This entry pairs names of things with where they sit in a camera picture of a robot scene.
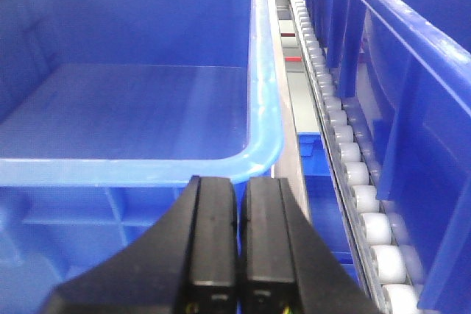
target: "bin rim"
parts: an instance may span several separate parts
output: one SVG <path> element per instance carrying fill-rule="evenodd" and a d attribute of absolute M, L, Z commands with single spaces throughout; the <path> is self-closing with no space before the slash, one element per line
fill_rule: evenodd
<path fill-rule="evenodd" d="M 471 54 L 402 0 L 361 0 L 471 115 Z"/>
<path fill-rule="evenodd" d="M 215 160 L 0 158 L 0 185 L 182 187 L 193 175 L 225 176 L 239 183 L 263 174 L 283 148 L 267 0 L 252 0 L 249 36 L 249 141 L 239 153 Z"/>

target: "wire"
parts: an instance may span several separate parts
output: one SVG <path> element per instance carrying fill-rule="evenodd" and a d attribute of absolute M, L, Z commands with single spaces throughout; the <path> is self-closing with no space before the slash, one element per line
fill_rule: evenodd
<path fill-rule="evenodd" d="M 291 308 L 289 306 L 286 306 L 283 311 L 283 314 L 293 314 L 293 312 L 291 311 Z"/>

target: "blue plastic crate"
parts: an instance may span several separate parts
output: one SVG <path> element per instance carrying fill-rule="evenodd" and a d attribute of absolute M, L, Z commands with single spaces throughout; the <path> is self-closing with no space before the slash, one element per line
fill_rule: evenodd
<path fill-rule="evenodd" d="M 265 174 L 273 68 L 266 0 L 0 0 L 0 313 L 132 242 L 191 175 L 241 195 Z"/>
<path fill-rule="evenodd" d="M 358 282 L 321 136 L 301 132 L 298 140 L 313 225 L 345 271 Z"/>
<path fill-rule="evenodd" d="M 470 313 L 471 3 L 331 0 L 327 11 L 327 63 L 378 197 L 393 201 L 419 307 Z"/>

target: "bin floor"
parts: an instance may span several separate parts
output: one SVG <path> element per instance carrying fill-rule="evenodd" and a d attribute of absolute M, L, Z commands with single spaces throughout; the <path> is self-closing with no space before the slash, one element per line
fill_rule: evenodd
<path fill-rule="evenodd" d="M 247 143 L 247 71 L 61 65 L 0 124 L 1 158 L 217 159 Z"/>

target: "metal rail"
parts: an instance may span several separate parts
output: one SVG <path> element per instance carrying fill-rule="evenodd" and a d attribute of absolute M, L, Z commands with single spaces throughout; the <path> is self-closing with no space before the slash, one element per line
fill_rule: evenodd
<path fill-rule="evenodd" d="M 294 125 L 293 107 L 289 95 L 288 79 L 281 46 L 280 27 L 278 25 L 277 5 L 275 0 L 268 0 L 270 31 L 272 34 L 273 52 L 275 56 L 275 73 L 277 76 L 278 90 L 280 92 L 280 106 L 283 117 L 283 130 L 285 143 L 280 159 L 273 165 L 271 175 L 273 177 L 286 177 L 302 213 L 311 220 L 308 194 L 306 192 L 304 173 L 302 171 L 300 148 Z"/>

